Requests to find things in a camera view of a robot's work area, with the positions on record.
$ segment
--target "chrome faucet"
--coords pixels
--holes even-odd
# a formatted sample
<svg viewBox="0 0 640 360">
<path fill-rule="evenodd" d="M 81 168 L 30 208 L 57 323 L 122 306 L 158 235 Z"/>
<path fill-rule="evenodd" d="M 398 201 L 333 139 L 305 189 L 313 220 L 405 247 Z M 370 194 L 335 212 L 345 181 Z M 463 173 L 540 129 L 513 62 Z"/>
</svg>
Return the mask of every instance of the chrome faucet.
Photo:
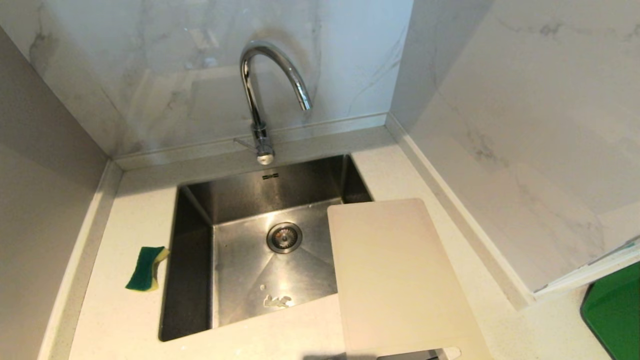
<svg viewBox="0 0 640 360">
<path fill-rule="evenodd" d="M 300 73 L 293 66 L 291 60 L 275 45 L 266 41 L 251 41 L 244 47 L 242 56 L 240 57 L 240 72 L 242 73 L 242 80 L 244 83 L 244 92 L 246 93 L 246 99 L 249 102 L 249 109 L 251 110 L 251 116 L 253 117 L 253 124 L 251 130 L 253 132 L 253 139 L 255 142 L 255 151 L 258 154 L 258 162 L 263 165 L 269 165 L 273 161 L 275 155 L 271 139 L 267 134 L 267 124 L 260 118 L 258 112 L 258 106 L 255 103 L 255 96 L 253 92 L 253 85 L 251 84 L 251 59 L 255 55 L 264 55 L 273 60 L 284 71 L 289 82 L 293 86 L 293 90 L 296 93 L 298 102 L 303 111 L 311 109 L 311 99 L 307 92 L 305 82 L 302 80 Z"/>
</svg>

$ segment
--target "drain strainer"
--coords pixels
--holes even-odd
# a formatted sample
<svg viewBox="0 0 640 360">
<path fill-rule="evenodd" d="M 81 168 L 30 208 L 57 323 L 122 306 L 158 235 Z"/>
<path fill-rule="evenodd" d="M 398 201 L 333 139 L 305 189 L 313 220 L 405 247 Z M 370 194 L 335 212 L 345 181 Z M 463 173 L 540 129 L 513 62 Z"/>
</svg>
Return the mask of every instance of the drain strainer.
<svg viewBox="0 0 640 360">
<path fill-rule="evenodd" d="M 292 222 L 281 222 L 269 230 L 267 245 L 269 249 L 288 254 L 296 250 L 302 242 L 302 230 Z"/>
</svg>

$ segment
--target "green object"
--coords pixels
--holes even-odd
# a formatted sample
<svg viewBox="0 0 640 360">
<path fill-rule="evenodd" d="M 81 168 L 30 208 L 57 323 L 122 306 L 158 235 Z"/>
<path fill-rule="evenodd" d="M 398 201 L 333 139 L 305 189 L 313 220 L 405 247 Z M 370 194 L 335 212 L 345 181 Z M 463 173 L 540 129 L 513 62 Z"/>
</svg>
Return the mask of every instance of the green object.
<svg viewBox="0 0 640 360">
<path fill-rule="evenodd" d="M 127 289 L 136 291 L 152 291 L 158 289 L 158 282 L 154 276 L 156 265 L 164 260 L 169 250 L 161 247 L 142 247 L 138 254 L 136 269 L 131 275 Z"/>
<path fill-rule="evenodd" d="M 594 282 L 580 314 L 613 359 L 639 360 L 640 263 Z"/>
</svg>

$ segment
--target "faucet lever handle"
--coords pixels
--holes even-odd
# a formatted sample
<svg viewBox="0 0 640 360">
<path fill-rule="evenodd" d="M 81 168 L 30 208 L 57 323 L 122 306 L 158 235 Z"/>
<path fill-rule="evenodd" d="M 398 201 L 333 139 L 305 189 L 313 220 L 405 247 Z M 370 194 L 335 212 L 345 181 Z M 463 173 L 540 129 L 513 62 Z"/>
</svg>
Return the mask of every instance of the faucet lever handle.
<svg viewBox="0 0 640 360">
<path fill-rule="evenodd" d="M 244 147 L 246 147 L 247 149 L 251 150 L 253 153 L 257 154 L 258 150 L 255 148 L 255 146 L 250 145 L 248 142 L 238 139 L 238 138 L 234 138 L 234 143 L 238 143 Z"/>
</svg>

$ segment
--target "green tray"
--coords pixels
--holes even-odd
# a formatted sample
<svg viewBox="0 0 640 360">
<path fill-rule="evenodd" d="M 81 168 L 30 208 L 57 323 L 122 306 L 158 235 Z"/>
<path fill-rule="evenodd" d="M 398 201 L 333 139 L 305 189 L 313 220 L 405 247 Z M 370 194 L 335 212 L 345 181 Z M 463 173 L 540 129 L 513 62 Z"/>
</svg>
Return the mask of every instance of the green tray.
<svg viewBox="0 0 640 360">
<path fill-rule="evenodd" d="M 582 319 L 615 360 L 640 360 L 640 263 L 594 282 Z"/>
</svg>

